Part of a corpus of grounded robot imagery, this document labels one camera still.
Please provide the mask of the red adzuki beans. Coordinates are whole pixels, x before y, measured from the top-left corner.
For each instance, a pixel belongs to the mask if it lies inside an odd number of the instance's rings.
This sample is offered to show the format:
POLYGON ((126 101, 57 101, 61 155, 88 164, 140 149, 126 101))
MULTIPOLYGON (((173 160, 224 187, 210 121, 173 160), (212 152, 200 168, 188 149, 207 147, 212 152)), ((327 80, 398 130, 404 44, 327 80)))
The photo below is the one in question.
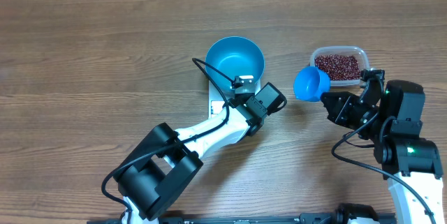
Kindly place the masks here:
POLYGON ((327 73, 331 81, 358 80, 360 69, 357 59, 351 55, 319 55, 314 60, 315 67, 327 73))

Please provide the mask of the blue plastic measuring scoop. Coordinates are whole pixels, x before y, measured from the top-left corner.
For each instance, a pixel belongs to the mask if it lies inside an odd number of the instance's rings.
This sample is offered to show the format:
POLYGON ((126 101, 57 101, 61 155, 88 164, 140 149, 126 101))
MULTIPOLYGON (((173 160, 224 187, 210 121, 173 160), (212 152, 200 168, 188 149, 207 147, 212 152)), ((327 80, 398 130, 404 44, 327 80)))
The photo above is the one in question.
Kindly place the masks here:
POLYGON ((318 102, 330 90, 329 75, 314 66, 303 68, 296 76, 293 90, 298 100, 318 102))

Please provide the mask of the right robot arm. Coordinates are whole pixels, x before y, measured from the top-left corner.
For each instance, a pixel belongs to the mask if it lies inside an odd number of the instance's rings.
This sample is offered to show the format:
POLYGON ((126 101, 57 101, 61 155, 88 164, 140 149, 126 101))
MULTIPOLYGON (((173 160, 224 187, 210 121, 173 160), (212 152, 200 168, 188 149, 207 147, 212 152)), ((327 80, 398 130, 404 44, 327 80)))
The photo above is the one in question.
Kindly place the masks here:
POLYGON ((398 223, 444 223, 443 175, 436 144, 420 136, 425 103, 423 87, 414 82, 368 82, 362 95, 325 92, 321 102, 333 123, 350 128, 340 142, 353 135, 372 141, 380 167, 335 158, 378 172, 388 183, 398 223))

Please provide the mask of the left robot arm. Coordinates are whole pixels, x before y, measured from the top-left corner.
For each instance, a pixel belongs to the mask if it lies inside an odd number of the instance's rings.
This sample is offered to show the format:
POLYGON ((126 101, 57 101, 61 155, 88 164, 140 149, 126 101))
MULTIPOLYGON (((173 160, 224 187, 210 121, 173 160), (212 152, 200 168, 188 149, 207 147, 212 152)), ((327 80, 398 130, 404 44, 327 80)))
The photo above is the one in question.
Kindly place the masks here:
POLYGON ((195 126, 155 126, 112 176, 126 207, 121 222, 156 220, 197 175, 203 158, 254 135, 266 117, 286 104, 286 97, 267 83, 256 93, 225 100, 218 115, 195 126))

